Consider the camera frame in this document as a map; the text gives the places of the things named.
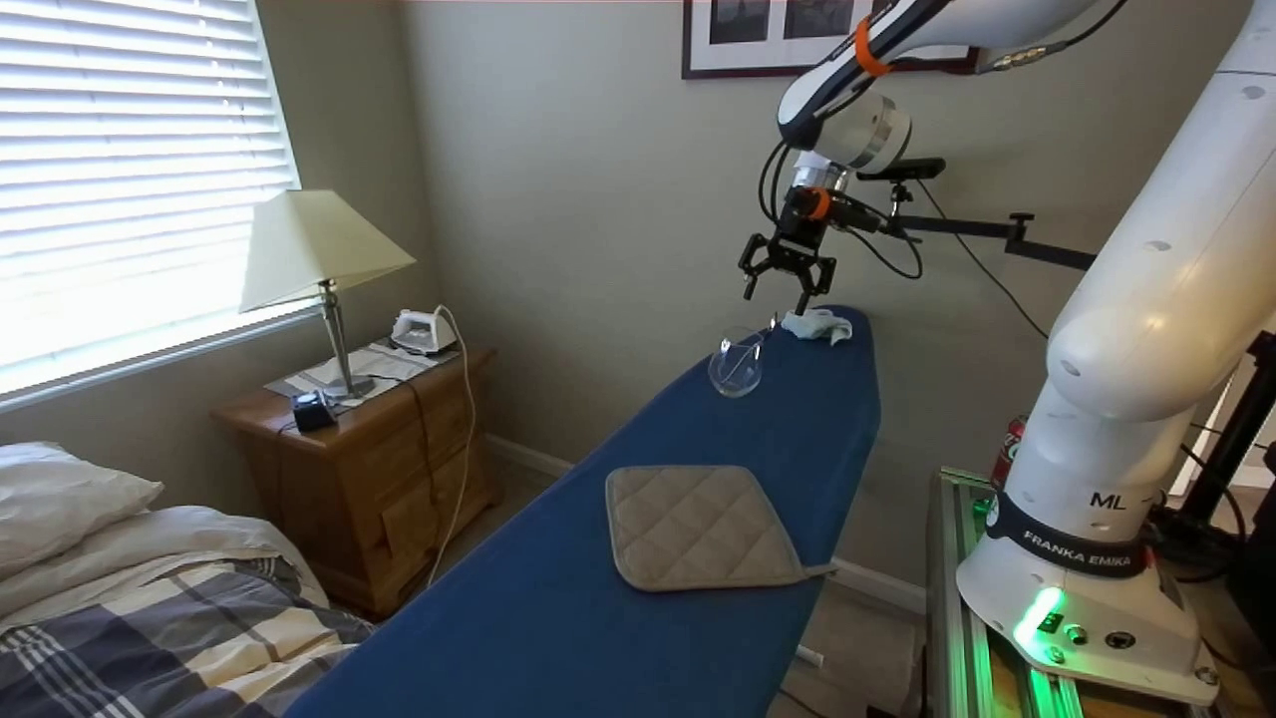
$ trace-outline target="table lamp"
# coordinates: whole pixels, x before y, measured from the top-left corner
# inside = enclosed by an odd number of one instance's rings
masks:
[[[352,375],[337,293],[414,265],[396,241],[364,218],[335,192],[283,192],[250,213],[247,280],[239,307],[319,300],[343,394],[365,394],[371,381]]]

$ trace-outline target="picture frame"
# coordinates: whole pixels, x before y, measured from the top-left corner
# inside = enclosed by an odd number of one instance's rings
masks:
[[[680,0],[680,75],[799,75],[874,14],[874,0]]]

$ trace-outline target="blue ironing board cover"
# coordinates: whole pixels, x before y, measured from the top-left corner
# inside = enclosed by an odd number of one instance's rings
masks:
[[[877,434],[874,338],[779,330],[761,389],[720,399],[690,367],[603,452],[405,601],[291,713],[444,718],[761,718],[820,583],[636,593],[611,561],[605,475],[636,462],[740,462],[807,568],[829,561]]]

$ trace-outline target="window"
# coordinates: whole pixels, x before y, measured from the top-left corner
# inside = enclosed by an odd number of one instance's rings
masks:
[[[242,322],[296,185],[250,0],[0,0],[0,394]]]

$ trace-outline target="bedspread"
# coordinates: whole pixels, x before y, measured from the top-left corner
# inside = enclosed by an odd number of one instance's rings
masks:
[[[0,633],[4,713],[283,713],[365,633],[278,583],[202,561]]]

